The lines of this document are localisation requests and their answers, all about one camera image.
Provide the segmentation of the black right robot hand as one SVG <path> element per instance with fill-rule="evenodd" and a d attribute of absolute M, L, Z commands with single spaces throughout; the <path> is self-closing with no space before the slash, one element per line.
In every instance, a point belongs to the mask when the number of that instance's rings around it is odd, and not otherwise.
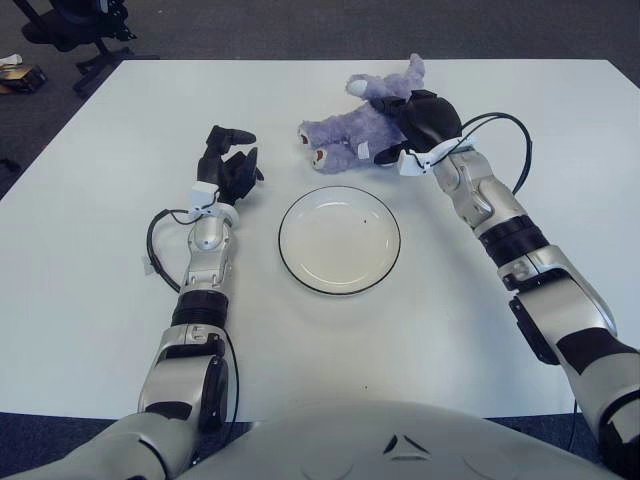
<path fill-rule="evenodd" d="M 372 106 L 388 117 L 402 135 L 401 140 L 374 157 L 376 165 L 396 163 L 402 151 L 427 153 L 440 143 L 457 138 L 462 129 L 453 105 L 428 90 L 413 90 L 408 99 L 383 97 L 373 100 Z"/>

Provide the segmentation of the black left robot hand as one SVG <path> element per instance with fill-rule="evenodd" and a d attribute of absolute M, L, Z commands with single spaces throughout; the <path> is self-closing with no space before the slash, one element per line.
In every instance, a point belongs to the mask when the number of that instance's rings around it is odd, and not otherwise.
<path fill-rule="evenodd" d="M 197 165 L 197 180 L 218 187 L 218 201 L 233 206 L 264 180 L 257 166 L 258 149 L 248 153 L 237 151 L 224 159 L 233 146 L 253 145 L 256 136 L 250 132 L 215 125 L 206 140 L 206 149 Z"/>

